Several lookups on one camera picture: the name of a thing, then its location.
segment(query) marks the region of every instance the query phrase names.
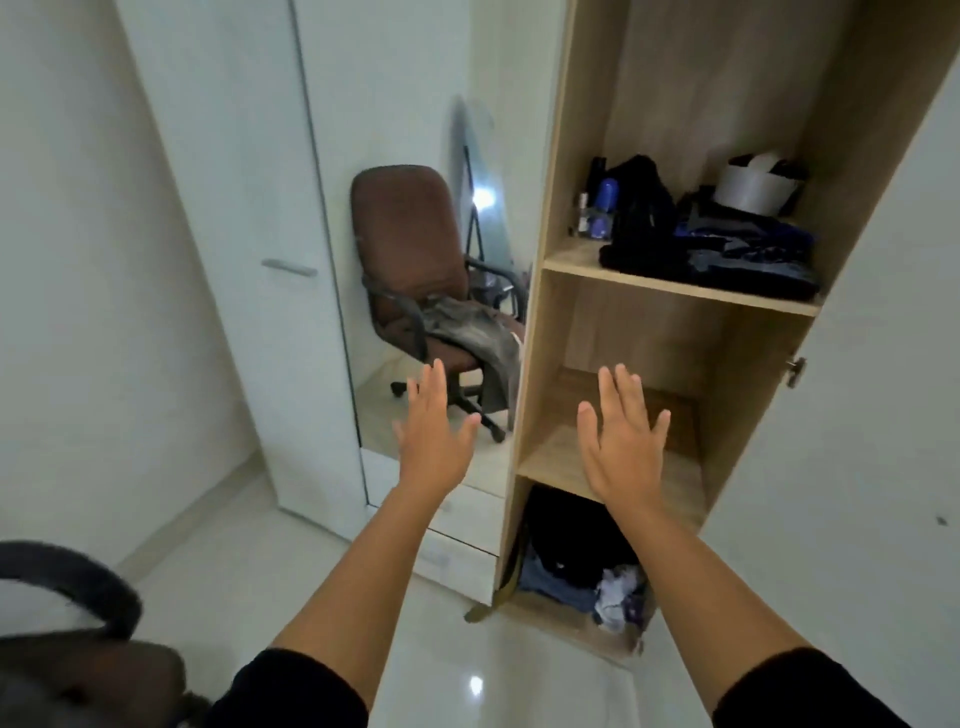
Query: fabric pile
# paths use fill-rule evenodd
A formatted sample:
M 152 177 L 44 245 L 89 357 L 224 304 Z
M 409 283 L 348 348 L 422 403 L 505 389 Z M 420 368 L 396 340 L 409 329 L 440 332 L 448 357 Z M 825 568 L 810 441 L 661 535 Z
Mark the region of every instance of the fabric pile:
M 634 157 L 609 175 L 622 191 L 612 242 L 600 249 L 603 267 L 793 301 L 819 292 L 810 233 L 717 205 L 712 187 L 677 206 L 647 157 Z
M 606 508 L 537 485 L 524 515 L 529 542 L 519 591 L 592 615 L 611 632 L 642 624 L 646 576 Z
M 516 394 L 520 388 L 519 340 L 487 308 L 449 296 L 429 296 L 423 307 L 427 335 L 466 349 L 483 370 L 484 412 L 510 409 L 508 429 L 514 429 Z

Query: blue bottle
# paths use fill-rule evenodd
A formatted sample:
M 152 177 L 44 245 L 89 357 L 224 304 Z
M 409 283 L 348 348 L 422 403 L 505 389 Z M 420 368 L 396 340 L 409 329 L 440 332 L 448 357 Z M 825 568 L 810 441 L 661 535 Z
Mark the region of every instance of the blue bottle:
M 600 182 L 596 202 L 590 213 L 589 236 L 594 240 L 610 240 L 613 232 L 613 209 L 619 187 L 616 180 L 607 177 Z

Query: forearm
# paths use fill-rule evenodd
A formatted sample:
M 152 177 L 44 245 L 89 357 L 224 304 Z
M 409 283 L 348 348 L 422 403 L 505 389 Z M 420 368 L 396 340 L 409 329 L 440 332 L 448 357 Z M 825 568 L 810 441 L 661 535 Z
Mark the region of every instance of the forearm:
M 807 642 L 703 541 L 659 509 L 613 513 L 708 712 L 748 671 Z
M 371 708 L 420 542 L 439 505 L 394 488 L 274 646 L 323 663 Z

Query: drawer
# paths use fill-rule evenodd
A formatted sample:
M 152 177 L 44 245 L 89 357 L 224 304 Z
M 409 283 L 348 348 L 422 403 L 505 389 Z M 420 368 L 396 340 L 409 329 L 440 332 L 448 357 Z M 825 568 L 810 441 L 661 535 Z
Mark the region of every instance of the drawer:
M 367 512 L 372 518 L 376 506 L 368 505 Z M 427 531 L 414 563 L 414 573 L 489 605 L 493 599 L 496 557 L 436 531 Z
M 370 504 L 380 506 L 396 485 L 400 464 L 372 450 L 361 449 L 360 453 Z M 503 498 L 459 485 L 441 504 L 430 528 L 495 556 L 500 553 L 503 508 Z

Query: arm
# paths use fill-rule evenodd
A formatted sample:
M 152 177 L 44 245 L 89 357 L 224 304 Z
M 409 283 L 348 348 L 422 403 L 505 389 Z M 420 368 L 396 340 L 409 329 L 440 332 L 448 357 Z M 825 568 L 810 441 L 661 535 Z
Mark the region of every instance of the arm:
M 440 360 L 423 366 L 419 385 L 407 379 L 409 414 L 394 425 L 400 480 L 320 589 L 274 640 L 347 681 L 367 708 L 387 662 L 400 606 L 420 541 L 444 498 L 467 472 L 479 415 L 459 432 L 446 416 Z
M 670 634 L 709 713 L 747 672 L 807 642 L 699 538 L 671 518 L 660 492 L 670 413 L 651 428 L 640 377 L 599 374 L 603 433 L 593 407 L 577 414 L 590 487 L 634 548 Z

